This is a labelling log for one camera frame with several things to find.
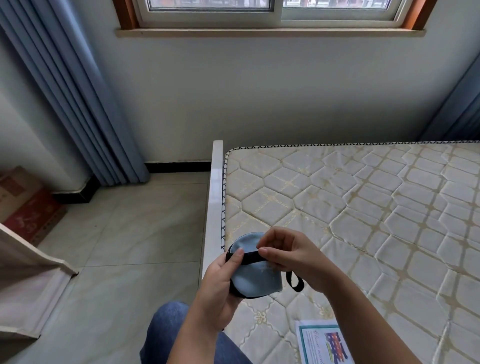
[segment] cardboard box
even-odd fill
[[[0,222],[34,246],[67,212],[22,167],[0,175]]]

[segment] window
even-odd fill
[[[134,0],[144,28],[399,28],[414,0]]]

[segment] forearm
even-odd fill
[[[357,364],[420,364],[362,291],[341,271],[325,292]]]
[[[167,364],[213,364],[218,333],[204,324],[193,304],[168,357]]]

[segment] quilted mattress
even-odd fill
[[[274,225],[302,231],[423,363],[480,363],[479,181],[478,143],[233,149],[222,249]],[[254,364],[299,363],[295,320],[334,317],[283,280],[225,329]]]

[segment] left hand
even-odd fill
[[[229,261],[225,262],[227,253],[223,253],[208,266],[190,308],[191,314],[196,315],[203,325],[215,333],[229,324],[242,301],[228,291],[230,278],[240,266],[243,254],[243,249],[237,249]]]

